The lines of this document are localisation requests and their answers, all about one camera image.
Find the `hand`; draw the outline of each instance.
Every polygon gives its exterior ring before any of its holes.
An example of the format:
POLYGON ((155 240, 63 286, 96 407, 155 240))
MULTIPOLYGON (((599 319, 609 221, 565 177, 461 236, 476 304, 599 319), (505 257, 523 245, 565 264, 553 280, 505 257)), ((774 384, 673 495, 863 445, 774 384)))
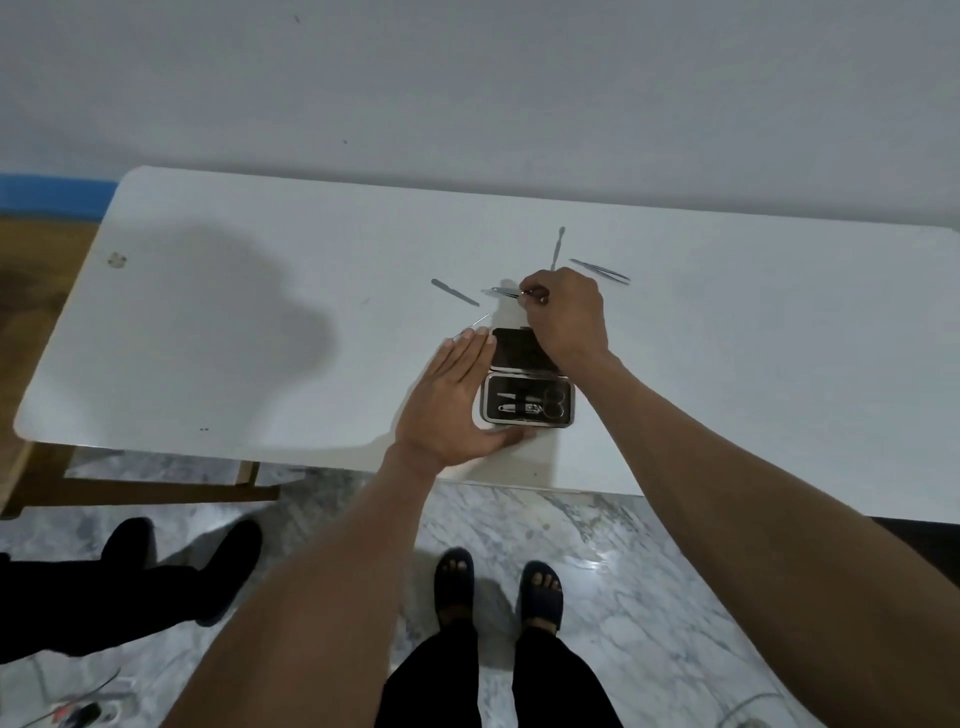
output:
POLYGON ((427 365, 396 424, 396 444, 439 473, 490 455, 529 436, 532 427, 480 429, 471 414, 477 390, 493 361, 496 338, 486 327, 445 339, 427 365))
POLYGON ((527 321, 537 341, 569 376, 591 357, 607 353, 603 296, 597 281, 569 268, 537 271, 520 283, 527 321))

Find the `blue wall stripe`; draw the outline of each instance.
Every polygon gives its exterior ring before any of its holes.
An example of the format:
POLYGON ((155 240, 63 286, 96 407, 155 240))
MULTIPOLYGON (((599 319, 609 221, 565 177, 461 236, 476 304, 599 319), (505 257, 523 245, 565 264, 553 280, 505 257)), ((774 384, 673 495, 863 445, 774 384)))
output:
POLYGON ((37 175, 0 175, 0 213, 100 222, 116 182, 37 175))

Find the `wall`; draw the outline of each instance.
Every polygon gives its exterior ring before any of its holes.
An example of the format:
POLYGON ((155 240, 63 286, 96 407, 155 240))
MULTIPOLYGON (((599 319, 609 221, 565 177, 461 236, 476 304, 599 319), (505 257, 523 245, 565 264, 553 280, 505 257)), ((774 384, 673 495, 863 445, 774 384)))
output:
POLYGON ((0 6, 0 172, 145 163, 957 226, 954 0, 0 6))

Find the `slide sandal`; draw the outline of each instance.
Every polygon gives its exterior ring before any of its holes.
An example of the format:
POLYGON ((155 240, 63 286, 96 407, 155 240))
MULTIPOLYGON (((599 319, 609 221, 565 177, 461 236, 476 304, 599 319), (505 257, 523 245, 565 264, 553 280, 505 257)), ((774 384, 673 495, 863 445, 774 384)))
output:
POLYGON ((560 631, 560 621, 564 616, 564 592, 554 589, 554 582, 560 584, 560 577, 542 561, 531 561, 523 567, 523 574, 520 576, 521 623, 526 623, 527 619, 539 618, 556 624, 557 631, 560 631), (535 573, 543 576, 539 585, 533 583, 535 573), (545 587, 543 582, 547 575, 550 576, 550 585, 545 587))
POLYGON ((433 572, 433 607, 440 619, 441 610, 460 606, 473 611, 473 557, 465 548, 457 546, 444 552, 433 572), (467 568, 451 570, 451 561, 457 564, 463 561, 467 568))

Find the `white tabletop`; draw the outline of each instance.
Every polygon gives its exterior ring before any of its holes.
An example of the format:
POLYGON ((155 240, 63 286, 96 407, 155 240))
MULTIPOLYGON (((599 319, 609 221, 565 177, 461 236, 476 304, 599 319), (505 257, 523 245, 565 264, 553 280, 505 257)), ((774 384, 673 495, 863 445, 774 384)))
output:
MULTIPOLYGON (((960 522, 960 244, 935 228, 141 167, 16 431, 374 470, 444 336, 524 323, 481 290, 548 266, 560 226, 562 261, 633 278, 600 281, 611 347, 654 389, 869 515, 960 522)), ((569 429, 444 476, 639 492, 583 397, 569 429)))

